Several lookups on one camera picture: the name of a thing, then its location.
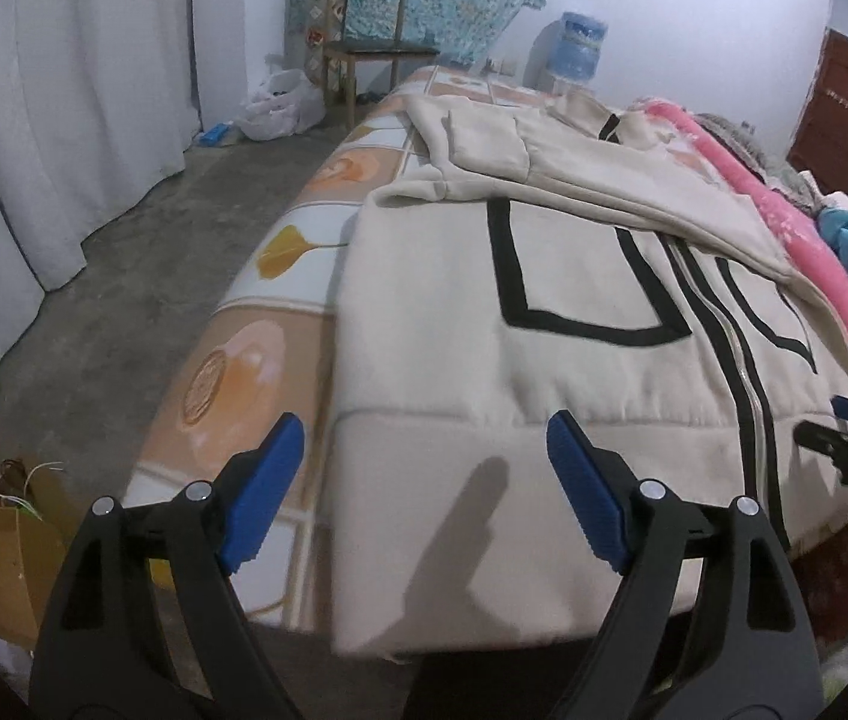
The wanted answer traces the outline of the white plastic bag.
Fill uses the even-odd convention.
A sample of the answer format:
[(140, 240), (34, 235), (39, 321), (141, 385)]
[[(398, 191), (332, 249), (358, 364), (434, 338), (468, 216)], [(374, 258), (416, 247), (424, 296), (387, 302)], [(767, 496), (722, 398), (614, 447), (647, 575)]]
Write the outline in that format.
[(233, 125), (243, 137), (269, 142), (307, 132), (325, 115), (321, 89), (294, 68), (269, 75), (246, 99)]

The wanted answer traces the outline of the blue water dispenser bottle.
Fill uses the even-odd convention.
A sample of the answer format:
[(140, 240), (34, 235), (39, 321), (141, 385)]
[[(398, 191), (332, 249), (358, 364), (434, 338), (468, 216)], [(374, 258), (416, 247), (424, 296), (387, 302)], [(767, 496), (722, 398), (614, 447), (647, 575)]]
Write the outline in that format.
[(544, 78), (552, 93), (590, 88), (601, 59), (609, 25), (595, 16), (566, 11), (547, 57)]

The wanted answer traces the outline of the orange patterned bed sheet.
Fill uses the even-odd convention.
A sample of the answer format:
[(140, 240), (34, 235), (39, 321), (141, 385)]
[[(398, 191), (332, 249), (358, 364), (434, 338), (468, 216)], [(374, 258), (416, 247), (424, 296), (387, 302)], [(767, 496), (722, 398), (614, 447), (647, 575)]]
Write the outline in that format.
[(429, 160), (404, 104), (412, 94), (538, 107), (546, 93), (438, 67), (413, 71), (305, 174), (179, 369), (122, 502), (165, 502), (253, 449), (282, 413), (305, 426), (305, 458), (264, 546), (232, 583), (251, 621), (303, 634), (331, 629), (325, 502), (336, 291), (365, 195)]

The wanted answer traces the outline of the dark red wooden door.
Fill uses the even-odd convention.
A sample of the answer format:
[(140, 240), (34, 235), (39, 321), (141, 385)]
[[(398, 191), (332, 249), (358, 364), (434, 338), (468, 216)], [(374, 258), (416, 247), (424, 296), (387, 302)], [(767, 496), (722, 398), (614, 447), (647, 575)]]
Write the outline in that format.
[(787, 161), (822, 192), (848, 195), (848, 37), (829, 29)]

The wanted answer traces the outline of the white curtain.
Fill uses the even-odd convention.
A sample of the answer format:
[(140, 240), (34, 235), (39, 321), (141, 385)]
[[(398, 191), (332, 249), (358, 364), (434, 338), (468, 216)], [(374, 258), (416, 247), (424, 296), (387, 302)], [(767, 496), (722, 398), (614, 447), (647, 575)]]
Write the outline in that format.
[(196, 130), (188, 0), (0, 0), (0, 362)]

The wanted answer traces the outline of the pink floral fleece blanket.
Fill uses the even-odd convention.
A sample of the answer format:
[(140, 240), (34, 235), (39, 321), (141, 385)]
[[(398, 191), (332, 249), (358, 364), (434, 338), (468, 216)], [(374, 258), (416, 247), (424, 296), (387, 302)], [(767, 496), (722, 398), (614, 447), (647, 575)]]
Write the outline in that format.
[(783, 245), (783, 249), (787, 250), (793, 265), (828, 298), (848, 335), (848, 273), (819, 236), (810, 216), (795, 208), (776, 190), (760, 182), (731, 151), (705, 132), (677, 104), (652, 98), (643, 101), (642, 107), (648, 115), (656, 115), (671, 122), (691, 140), (692, 145), (720, 172), (730, 187), (753, 200), (759, 215)]

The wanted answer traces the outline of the brown paper bag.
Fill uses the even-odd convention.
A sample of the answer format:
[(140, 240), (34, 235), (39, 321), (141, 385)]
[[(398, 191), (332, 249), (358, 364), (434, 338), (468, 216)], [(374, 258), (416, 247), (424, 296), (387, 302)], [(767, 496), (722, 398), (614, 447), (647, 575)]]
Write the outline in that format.
[(0, 639), (31, 650), (80, 525), (62, 461), (0, 465)]

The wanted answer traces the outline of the blue object on floor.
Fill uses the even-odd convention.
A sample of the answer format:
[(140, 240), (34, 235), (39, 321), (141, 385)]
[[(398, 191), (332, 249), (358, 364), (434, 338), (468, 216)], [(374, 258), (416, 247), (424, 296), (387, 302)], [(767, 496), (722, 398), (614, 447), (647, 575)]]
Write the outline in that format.
[(196, 143), (202, 148), (217, 148), (218, 146), (227, 145), (227, 138), (232, 133), (232, 124), (230, 122), (220, 122), (214, 125), (209, 130), (200, 132), (196, 137)]

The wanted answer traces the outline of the grey green fringed blanket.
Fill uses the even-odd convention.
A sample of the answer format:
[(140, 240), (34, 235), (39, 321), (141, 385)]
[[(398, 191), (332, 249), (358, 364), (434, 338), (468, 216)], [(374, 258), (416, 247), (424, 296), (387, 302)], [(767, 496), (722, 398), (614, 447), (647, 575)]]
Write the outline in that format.
[(771, 172), (771, 158), (748, 130), (733, 124), (721, 115), (709, 114), (709, 112), (694, 115), (694, 121), (728, 151), (731, 151), (749, 171), (761, 176)]

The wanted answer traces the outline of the cream zip jacket black trim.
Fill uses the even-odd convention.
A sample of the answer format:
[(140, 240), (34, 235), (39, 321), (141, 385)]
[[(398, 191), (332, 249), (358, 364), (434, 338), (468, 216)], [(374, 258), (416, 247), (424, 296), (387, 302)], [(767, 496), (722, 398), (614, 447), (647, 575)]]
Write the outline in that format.
[(332, 639), (346, 653), (585, 637), (618, 576), (546, 426), (684, 499), (759, 502), (788, 553), (848, 523), (793, 444), (848, 337), (753, 200), (638, 110), (414, 94), (424, 161), (360, 208), (337, 293)]

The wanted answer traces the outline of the wooden chair dark seat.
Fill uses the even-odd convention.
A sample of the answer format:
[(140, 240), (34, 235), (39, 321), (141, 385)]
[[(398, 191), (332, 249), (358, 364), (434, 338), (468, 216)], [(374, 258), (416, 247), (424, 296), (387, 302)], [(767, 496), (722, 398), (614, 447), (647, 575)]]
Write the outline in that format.
[(357, 124), (357, 65), (362, 62), (388, 62), (389, 89), (398, 85), (399, 65), (404, 60), (435, 60), (438, 47), (424, 41), (411, 41), (404, 36), (407, 0), (398, 0), (391, 34), (370, 36), (347, 27), (349, 0), (325, 0), (325, 26), (319, 41), (321, 49), (321, 88), (329, 94), (331, 64), (337, 64), (337, 80), (346, 105), (349, 128)]

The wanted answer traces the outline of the wall power socket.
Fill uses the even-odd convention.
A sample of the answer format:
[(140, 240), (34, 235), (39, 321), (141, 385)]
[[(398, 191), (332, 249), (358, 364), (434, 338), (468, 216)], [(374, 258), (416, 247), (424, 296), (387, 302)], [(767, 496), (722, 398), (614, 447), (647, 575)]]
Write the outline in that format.
[(517, 75), (518, 64), (515, 60), (508, 59), (490, 59), (489, 71), (492, 75), (500, 76), (515, 76)]

